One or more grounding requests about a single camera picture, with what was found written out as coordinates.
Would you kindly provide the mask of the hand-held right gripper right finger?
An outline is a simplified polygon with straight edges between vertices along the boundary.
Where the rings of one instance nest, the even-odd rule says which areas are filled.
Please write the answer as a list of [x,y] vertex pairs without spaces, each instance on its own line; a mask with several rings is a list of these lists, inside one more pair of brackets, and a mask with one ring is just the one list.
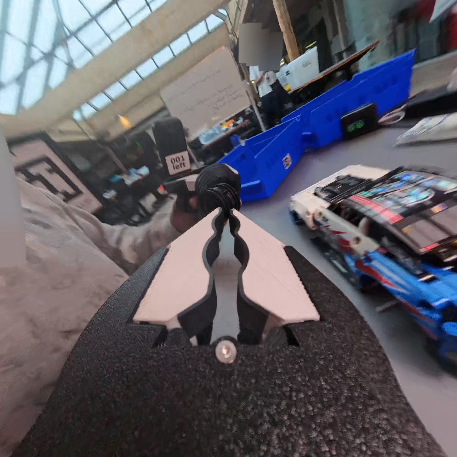
[[237,310],[243,327],[265,327],[268,319],[280,326],[319,321],[319,313],[285,245],[237,210],[231,210],[230,231],[238,272]]

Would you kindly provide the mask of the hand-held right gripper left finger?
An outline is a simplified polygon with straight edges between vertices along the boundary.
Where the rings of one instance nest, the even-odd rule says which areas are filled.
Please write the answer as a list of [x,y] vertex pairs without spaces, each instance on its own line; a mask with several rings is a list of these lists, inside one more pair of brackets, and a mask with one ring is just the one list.
[[224,211],[217,208],[168,246],[134,323],[167,328],[207,328],[213,323],[217,294],[212,265],[224,224]]

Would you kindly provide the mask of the black toy car tire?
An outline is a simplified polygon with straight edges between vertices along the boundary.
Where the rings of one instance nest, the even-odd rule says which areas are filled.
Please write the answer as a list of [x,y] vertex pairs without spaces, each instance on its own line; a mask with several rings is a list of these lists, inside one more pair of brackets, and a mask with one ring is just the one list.
[[207,189],[212,189],[216,185],[227,184],[231,186],[237,194],[241,191],[240,174],[228,164],[214,163],[205,167],[197,175],[195,181],[195,192],[202,193]]

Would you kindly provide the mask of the black toy wheel rim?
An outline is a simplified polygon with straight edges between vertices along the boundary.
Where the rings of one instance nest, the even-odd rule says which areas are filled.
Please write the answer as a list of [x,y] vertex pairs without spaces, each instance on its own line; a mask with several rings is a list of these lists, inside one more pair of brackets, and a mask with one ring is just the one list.
[[235,187],[221,183],[199,192],[197,204],[200,219],[217,209],[222,209],[223,215],[227,218],[231,210],[240,209],[241,199]]

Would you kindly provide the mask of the person's left forearm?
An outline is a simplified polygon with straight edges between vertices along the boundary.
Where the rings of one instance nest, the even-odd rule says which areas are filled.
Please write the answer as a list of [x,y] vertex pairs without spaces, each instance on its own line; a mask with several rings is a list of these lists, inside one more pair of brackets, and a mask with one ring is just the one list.
[[136,227],[105,224],[78,208],[69,212],[89,240],[129,275],[181,235],[172,224],[172,217],[176,213],[175,197],[167,197],[147,224]]

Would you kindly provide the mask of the person's left hand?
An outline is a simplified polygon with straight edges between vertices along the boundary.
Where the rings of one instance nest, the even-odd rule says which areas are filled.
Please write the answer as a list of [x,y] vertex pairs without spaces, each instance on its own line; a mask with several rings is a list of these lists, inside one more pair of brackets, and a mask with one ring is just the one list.
[[177,197],[170,216],[171,225],[180,233],[184,233],[198,221],[198,197],[192,196],[186,203]]

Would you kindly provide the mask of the whiteboard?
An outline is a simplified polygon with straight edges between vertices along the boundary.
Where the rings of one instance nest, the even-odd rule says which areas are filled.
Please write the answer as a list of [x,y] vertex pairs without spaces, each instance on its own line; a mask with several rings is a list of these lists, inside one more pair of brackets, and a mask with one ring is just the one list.
[[173,117],[191,139],[251,105],[231,50],[220,47],[160,91]]

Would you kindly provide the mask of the blue plastic bin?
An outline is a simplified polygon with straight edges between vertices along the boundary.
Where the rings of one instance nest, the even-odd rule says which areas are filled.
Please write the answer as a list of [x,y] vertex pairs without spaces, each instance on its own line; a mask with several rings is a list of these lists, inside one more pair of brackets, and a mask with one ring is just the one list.
[[245,140],[218,163],[240,175],[242,203],[271,197],[305,153],[300,116]]
[[302,133],[312,133],[315,147],[342,139],[340,119],[361,106],[374,103],[385,114],[409,99],[416,49],[387,60],[343,81],[282,118],[299,117]]

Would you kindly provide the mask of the toy brick race car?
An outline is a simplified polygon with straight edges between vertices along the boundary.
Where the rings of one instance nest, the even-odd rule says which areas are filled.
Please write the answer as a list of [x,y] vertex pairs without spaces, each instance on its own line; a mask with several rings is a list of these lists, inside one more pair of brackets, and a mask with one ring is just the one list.
[[355,288],[383,288],[405,307],[456,371],[456,173],[350,165],[292,195],[289,213]]

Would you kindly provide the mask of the person's grey patterned sweatshirt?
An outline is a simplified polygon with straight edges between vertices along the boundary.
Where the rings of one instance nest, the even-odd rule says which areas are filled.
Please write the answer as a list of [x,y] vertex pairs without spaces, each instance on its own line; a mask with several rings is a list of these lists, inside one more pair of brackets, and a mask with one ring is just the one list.
[[43,409],[77,338],[127,279],[110,226],[17,178],[26,264],[1,269],[1,456]]

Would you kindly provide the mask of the framed marker sign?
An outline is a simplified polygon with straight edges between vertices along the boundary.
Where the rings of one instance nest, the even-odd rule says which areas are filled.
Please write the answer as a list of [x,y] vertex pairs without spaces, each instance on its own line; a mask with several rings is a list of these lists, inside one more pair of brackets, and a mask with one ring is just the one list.
[[100,197],[86,186],[76,167],[64,159],[57,143],[47,133],[8,140],[8,147],[20,179],[91,214],[102,210]]

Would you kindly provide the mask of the glass skylight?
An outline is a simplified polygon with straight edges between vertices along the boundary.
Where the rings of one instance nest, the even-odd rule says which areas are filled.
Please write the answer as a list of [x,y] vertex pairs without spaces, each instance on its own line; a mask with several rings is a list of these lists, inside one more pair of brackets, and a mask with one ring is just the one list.
[[[168,1],[1,1],[1,115],[16,116],[36,105],[46,92],[62,84],[132,31]],[[220,28],[226,8],[169,41],[73,111],[86,120],[145,80],[193,44]]]

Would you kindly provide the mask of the white box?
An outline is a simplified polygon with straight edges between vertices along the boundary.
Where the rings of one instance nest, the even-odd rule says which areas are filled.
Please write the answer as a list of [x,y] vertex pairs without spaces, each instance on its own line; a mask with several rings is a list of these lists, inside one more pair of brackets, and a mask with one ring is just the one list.
[[304,86],[319,75],[318,49],[314,46],[285,66],[286,91]]

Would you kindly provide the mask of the black device with green lights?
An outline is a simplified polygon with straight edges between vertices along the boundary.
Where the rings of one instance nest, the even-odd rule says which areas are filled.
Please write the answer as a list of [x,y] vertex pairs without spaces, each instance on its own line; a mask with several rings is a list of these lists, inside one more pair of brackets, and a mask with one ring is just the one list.
[[350,141],[376,130],[378,125],[378,107],[372,102],[358,107],[340,118],[342,140]]

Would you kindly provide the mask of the wood-edged background table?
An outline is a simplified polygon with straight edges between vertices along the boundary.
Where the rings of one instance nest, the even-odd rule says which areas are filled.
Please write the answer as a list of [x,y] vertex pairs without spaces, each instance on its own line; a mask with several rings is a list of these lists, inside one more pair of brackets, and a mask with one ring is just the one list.
[[326,85],[333,78],[333,75],[338,72],[344,75],[344,81],[351,81],[355,74],[352,70],[353,65],[358,63],[366,54],[371,53],[378,46],[380,41],[380,39],[376,40],[369,46],[363,48],[361,51],[351,54],[346,59],[327,68],[310,81],[291,89],[289,91],[289,95],[294,98],[307,96],[310,99],[314,99],[325,92],[324,89]]

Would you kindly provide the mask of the folded sticker sheet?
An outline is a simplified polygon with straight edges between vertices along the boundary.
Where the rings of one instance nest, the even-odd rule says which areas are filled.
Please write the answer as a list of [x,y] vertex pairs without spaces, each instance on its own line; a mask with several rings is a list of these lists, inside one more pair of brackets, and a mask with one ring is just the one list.
[[395,146],[457,140],[457,113],[424,118],[397,138]]

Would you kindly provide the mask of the black power adapter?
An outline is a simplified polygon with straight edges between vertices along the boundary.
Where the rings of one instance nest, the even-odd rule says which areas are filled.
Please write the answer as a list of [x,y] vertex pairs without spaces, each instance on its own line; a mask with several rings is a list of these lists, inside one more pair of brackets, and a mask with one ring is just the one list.
[[406,119],[422,119],[457,111],[457,89],[446,86],[411,97],[405,107]]

